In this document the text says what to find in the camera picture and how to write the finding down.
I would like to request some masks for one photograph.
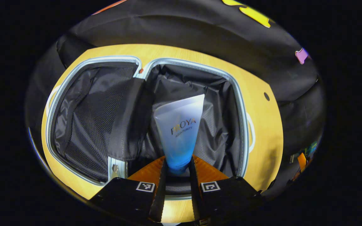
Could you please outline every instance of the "black background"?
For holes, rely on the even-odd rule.
[[[248,223],[362,224],[362,2],[241,1],[306,48],[326,84],[328,121],[318,158]],[[120,224],[73,199],[39,166],[23,100],[36,60],[61,34],[113,1],[0,3],[0,225]]]

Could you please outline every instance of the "blue gradient tube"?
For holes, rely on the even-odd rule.
[[[188,167],[198,135],[205,94],[174,101],[153,113],[171,173],[182,174]]]

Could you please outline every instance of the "orange gripper pad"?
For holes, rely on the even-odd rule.
[[[136,173],[132,174],[130,177],[128,177],[128,179],[154,183],[156,186],[158,186],[164,159],[165,156],[156,159],[155,161],[149,163],[147,166],[138,170]]]
[[[194,158],[196,176],[198,178],[199,185],[201,183],[228,179],[228,176],[226,176],[224,173],[220,172],[201,158],[195,155],[192,155],[192,157]]]

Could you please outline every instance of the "white handle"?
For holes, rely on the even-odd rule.
[[[48,112],[50,111],[50,101],[51,101],[51,98],[54,96],[54,93],[56,93],[60,87],[61,87],[61,85],[55,87],[55,88],[51,91],[50,96],[48,96],[47,105],[46,105],[47,115],[48,115]]]
[[[255,145],[255,129],[254,129],[254,123],[252,122],[251,116],[250,114],[247,113],[247,121],[250,124],[250,128],[251,128],[251,136],[252,136],[252,143],[250,145],[250,147],[248,148],[248,153],[250,153],[253,149],[254,149],[254,145]]]

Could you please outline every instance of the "hole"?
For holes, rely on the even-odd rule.
[[[267,93],[263,93],[265,95],[265,98],[267,99],[267,101],[269,101],[269,96],[267,95]]]

